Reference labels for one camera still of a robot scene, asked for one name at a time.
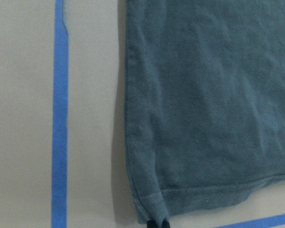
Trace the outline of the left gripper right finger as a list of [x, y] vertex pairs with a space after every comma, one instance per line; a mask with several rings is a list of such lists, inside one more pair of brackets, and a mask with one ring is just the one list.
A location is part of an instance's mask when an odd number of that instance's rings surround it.
[[169, 223], [169, 221], [167, 219], [164, 219], [162, 221], [161, 228], [170, 228], [170, 223]]

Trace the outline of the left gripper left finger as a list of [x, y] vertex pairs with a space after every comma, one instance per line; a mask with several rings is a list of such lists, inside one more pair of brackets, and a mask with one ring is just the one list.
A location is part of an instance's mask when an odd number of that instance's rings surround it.
[[154, 220], [147, 221], [147, 228], [157, 228], [157, 224]]

